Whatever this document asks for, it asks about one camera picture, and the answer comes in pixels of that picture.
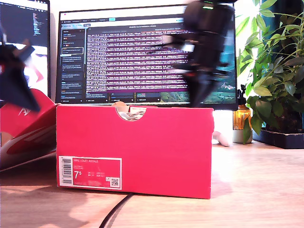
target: pump dispenser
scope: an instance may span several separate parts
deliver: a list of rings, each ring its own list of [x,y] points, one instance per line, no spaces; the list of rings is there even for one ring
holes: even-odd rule
[[[251,111],[246,107],[246,98],[244,97],[245,86],[241,85],[241,89],[237,90],[237,111],[233,112],[233,137],[232,141],[234,143],[243,143],[243,130],[245,125],[245,120],[248,118],[249,123],[251,120]],[[252,141],[252,130],[251,136],[248,139],[247,143]]]

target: wooden surface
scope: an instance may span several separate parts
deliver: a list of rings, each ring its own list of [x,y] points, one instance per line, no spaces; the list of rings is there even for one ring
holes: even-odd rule
[[[134,195],[106,227],[304,227],[304,150],[254,142],[214,145],[212,156],[210,200]],[[55,164],[48,156],[0,173],[2,228],[98,228],[126,196],[58,188]]]

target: computer monitor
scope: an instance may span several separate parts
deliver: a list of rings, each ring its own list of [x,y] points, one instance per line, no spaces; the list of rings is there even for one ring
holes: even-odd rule
[[[187,33],[186,4],[59,13],[56,102],[63,104],[187,106],[187,85],[173,64],[187,50],[160,49],[162,35]],[[225,51],[229,65],[203,106],[237,109],[235,22]]]
[[[0,25],[6,44],[22,49],[24,41],[30,41],[34,51],[25,62],[25,78],[29,88],[50,97],[49,18],[49,0],[0,0]]]

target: size label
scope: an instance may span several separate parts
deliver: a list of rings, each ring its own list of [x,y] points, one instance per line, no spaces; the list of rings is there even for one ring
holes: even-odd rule
[[[59,156],[58,162],[60,186],[122,189],[121,158]]]

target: power cord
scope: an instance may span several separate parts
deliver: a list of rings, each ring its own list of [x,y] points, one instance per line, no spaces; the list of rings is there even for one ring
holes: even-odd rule
[[[108,221],[110,220],[110,218],[112,217],[112,215],[127,201],[129,200],[132,196],[134,195],[134,193],[129,193],[125,198],[123,198],[115,207],[113,207],[113,209],[107,214],[107,216],[105,217],[105,219],[103,220],[103,222],[101,223],[99,228],[105,228],[106,224],[108,223]]]

